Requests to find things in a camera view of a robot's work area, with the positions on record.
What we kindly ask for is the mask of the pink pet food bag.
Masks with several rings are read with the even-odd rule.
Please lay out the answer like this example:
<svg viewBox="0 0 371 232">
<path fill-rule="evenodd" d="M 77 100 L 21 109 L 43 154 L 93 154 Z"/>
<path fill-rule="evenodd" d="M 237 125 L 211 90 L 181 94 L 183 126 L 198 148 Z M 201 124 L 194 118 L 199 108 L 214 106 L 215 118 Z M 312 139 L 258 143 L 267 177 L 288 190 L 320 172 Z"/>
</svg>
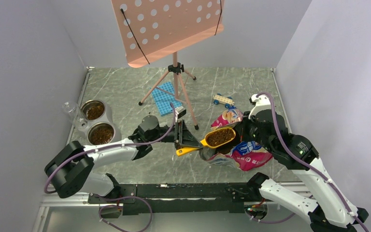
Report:
<svg viewBox="0 0 371 232">
<path fill-rule="evenodd" d="M 243 119 L 243 112 L 232 106 L 225 110 L 211 124 L 211 131 L 223 127 L 232 127 L 236 137 L 229 143 L 216 149 L 204 148 L 199 152 L 200 158 L 213 165 L 226 165 L 242 171 L 250 171 L 265 165 L 272 159 L 271 153 L 256 142 L 243 142 L 241 129 L 237 125 Z"/>
</svg>

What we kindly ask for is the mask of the yellow plastic scoop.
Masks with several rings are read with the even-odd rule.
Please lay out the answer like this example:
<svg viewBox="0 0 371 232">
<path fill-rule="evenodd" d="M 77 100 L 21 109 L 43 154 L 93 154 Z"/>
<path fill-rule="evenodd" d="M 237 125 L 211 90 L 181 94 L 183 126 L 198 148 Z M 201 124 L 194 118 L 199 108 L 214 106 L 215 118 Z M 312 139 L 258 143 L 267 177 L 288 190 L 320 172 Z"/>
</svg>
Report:
<svg viewBox="0 0 371 232">
<path fill-rule="evenodd" d="M 236 137 L 236 132 L 233 128 L 224 127 L 207 133 L 201 140 L 192 134 L 190 136 L 189 140 L 182 140 L 183 143 L 178 145 L 175 152 L 176 156 L 180 157 L 203 148 L 218 148 L 231 142 Z"/>
</svg>

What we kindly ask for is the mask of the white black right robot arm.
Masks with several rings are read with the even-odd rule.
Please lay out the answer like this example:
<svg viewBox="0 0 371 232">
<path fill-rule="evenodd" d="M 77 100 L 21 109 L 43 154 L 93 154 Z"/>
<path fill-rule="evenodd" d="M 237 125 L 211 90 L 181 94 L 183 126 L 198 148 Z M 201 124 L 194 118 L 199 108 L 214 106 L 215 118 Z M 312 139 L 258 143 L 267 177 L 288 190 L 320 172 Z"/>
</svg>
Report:
<svg viewBox="0 0 371 232">
<path fill-rule="evenodd" d="M 257 142 L 280 164 L 291 170 L 312 194 L 306 198 L 277 185 L 263 173 L 247 182 L 247 194 L 253 201 L 271 200 L 306 221 L 314 232 L 354 232 L 369 214 L 344 197 L 327 173 L 318 151 L 304 136 L 289 133 L 284 118 L 270 109 L 256 115 L 244 112 L 237 126 L 243 141 Z"/>
</svg>

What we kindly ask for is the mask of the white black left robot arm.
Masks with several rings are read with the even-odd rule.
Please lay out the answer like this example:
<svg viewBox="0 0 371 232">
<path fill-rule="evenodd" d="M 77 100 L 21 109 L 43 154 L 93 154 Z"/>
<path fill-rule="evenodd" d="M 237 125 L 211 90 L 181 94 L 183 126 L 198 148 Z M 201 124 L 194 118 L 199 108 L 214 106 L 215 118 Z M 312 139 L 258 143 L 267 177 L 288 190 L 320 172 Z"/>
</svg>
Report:
<svg viewBox="0 0 371 232">
<path fill-rule="evenodd" d="M 173 143 L 177 150 L 202 149 L 202 143 L 188 130 L 183 120 L 174 118 L 170 126 L 160 126 L 156 116 L 145 116 L 131 136 L 103 145 L 68 143 L 44 168 L 48 176 L 47 194 L 68 198 L 78 192 L 92 193 L 107 203 L 121 197 L 121 187 L 111 174 L 98 174 L 94 169 L 108 164 L 138 160 L 152 151 L 154 143 Z"/>
</svg>

